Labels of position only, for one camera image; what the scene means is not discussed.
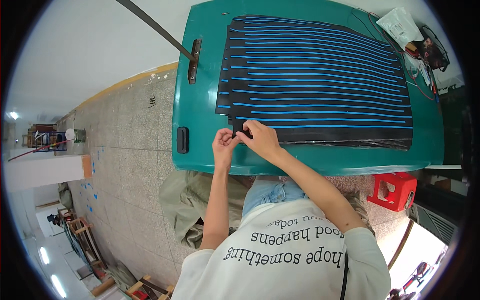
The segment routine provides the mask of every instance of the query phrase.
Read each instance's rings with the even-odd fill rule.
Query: red plastic stool
[[[375,174],[375,187],[373,196],[367,196],[367,201],[373,202],[395,212],[408,209],[413,204],[413,197],[417,190],[417,179],[405,172]],[[386,201],[378,198],[380,181],[395,185],[394,192],[388,192],[385,196]]]

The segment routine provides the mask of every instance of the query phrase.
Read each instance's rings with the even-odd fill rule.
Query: ceiling light
[[[65,298],[67,294],[65,294],[65,291],[63,290],[63,287],[61,286],[61,283],[56,275],[52,275],[52,282],[53,286],[57,289],[57,292],[60,294],[60,296],[62,298]]]
[[[40,254],[42,256],[43,263],[48,264],[50,262],[50,259],[48,259],[47,250],[45,250],[45,248],[41,247],[40,248]]]

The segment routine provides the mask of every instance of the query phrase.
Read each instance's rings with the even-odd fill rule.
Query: teal workbench
[[[189,60],[180,55],[172,119],[172,156],[177,169],[213,173],[212,140],[216,131],[229,127],[227,117],[215,114],[218,79],[222,63],[227,25],[243,14],[271,15],[294,19],[315,20],[348,26],[371,36],[365,26],[351,15],[351,7],[325,0],[214,0],[192,6],[188,17],[183,46],[192,48],[193,40],[202,39],[195,84],[189,84]],[[379,38],[368,16],[354,11]],[[420,88],[432,93],[420,77]],[[284,147],[296,158],[322,175],[359,175],[396,171],[412,171],[430,164],[441,165],[444,158],[444,131],[437,104],[423,96],[417,87],[408,84],[412,117],[413,141],[410,150],[356,148],[292,144]],[[189,152],[177,152],[177,128],[189,129]],[[233,152],[231,174],[285,175],[245,145]]]

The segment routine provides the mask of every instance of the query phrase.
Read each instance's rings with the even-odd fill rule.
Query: tiled floor
[[[161,286],[177,282],[183,259],[193,252],[176,242],[158,203],[159,187],[174,169],[175,76],[175,71],[169,71],[127,84],[84,103],[59,123],[59,131],[87,132],[86,143],[70,144],[62,154],[91,155],[93,177],[69,182],[69,187],[77,214],[95,225],[105,259],[122,261],[137,278],[150,274]],[[363,200],[372,193],[370,176],[329,179],[342,192],[359,190]],[[408,220],[405,213],[392,213],[372,203],[366,208],[388,262]]]

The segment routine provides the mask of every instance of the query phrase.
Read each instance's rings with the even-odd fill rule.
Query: black mat with blue stripes
[[[408,150],[412,114],[394,50],[347,27],[271,16],[232,20],[216,113],[247,119],[281,143]]]

